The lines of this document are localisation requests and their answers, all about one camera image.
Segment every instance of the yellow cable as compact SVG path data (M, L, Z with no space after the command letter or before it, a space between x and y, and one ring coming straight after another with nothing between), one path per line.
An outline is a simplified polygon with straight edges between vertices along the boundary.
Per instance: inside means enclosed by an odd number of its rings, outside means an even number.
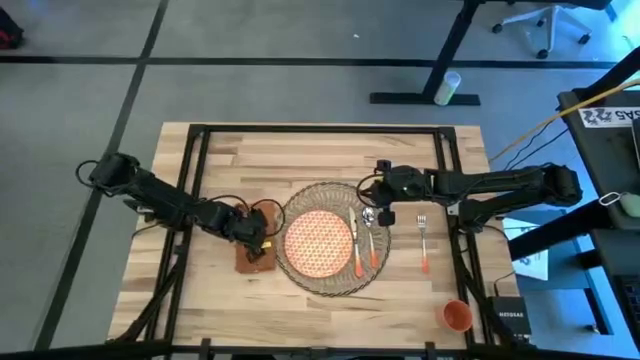
M587 105L589 105L591 103L594 103L594 102L596 102L596 101L598 101L598 100L600 100L600 99L602 99L604 97L607 97L607 96L609 96L611 94L615 94L615 93L617 93L619 91L622 91L622 90L624 90L626 88L629 88L629 87L632 87L632 86L635 86L635 85L640 85L640 79L629 81L629 82L626 82L626 83L624 83L622 85L616 86L616 87L614 87L612 89L609 89L609 90L607 90L607 91L605 91L603 93L600 93L600 94L598 94L598 95L596 95L596 96L594 96L594 97L592 97L592 98L590 98L588 100L585 100L585 101L583 101L583 102L581 102L581 103L579 103L577 105L574 105L574 106L572 106L572 107L570 107L570 108L568 108L566 110L563 110L563 111L555 114L554 116L552 116L552 117L548 118L547 120L545 120L545 121L541 122L540 124L538 124L533 129L529 130L526 134L520 136L518 138L518 140L512 142L509 146L507 146L502 151L500 151L498 153L498 155L496 155L496 156L492 157L491 159L489 159L489 162L495 161L497 158L499 158L500 156L504 155L504 153L506 153L507 151L513 149L516 145L518 145L522 141L526 140L529 136L531 136L533 133L538 131L538 129L540 129L541 127L547 125L548 123L550 123L550 122L552 122L552 121L554 121L556 119L559 119L559 118L561 118L561 117L563 117L563 116L565 116L565 115L567 115L569 113L572 113L572 112L574 112L574 111L576 111L578 109L581 109L581 108L583 108L583 107L585 107L585 106L587 106Z

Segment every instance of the white paper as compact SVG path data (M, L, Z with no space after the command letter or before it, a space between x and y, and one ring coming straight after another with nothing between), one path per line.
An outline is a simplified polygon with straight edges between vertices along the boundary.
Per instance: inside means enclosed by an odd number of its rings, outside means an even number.
M507 234L509 240L540 226L511 218L504 219L503 224L504 232ZM518 275L543 281L549 280L549 251L543 250L539 253L529 255L526 258L514 261L513 270Z
M640 119L640 107L596 107L579 109L584 127L629 127L631 121Z
M513 270L518 275L543 281L549 280L549 250L543 250L537 254L514 261Z

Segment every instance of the knife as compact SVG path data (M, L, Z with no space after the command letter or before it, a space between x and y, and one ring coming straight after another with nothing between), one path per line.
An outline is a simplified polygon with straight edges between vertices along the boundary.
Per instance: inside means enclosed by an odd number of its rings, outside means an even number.
M353 253L356 257L356 277L362 277L362 262L360 261L360 250L358 249L358 222L356 221L356 213L353 208L349 208L349 225L351 226L351 234L353 235Z

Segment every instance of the orange cup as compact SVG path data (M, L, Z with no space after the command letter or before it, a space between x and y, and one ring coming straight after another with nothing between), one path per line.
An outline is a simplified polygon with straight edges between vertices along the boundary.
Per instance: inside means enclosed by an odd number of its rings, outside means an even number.
M462 333L471 328L471 309L460 300L449 300L438 310L438 319L443 326Z

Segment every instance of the round wicker placemat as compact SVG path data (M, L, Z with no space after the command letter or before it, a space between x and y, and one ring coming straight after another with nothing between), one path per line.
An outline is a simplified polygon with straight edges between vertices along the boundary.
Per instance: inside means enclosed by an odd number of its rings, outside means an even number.
M355 262L353 251L345 266L334 275L324 277L311 277L296 270L292 262L287 258L285 242L289 228L296 220L312 211L327 211L340 217L345 224L349 224L349 208L353 208L358 216L358 249L362 260L364 276L355 276ZM287 276L303 289L321 296L345 296L352 294L373 281L384 267L389 251L391 240L389 229L377 225L371 227L373 243L380 266L371 267L371 248L369 246L369 229L362 222L360 214L364 205L356 196L354 186L338 183L325 182L308 186L296 193L285 205L286 222L282 231L276 236L275 251L276 259Z

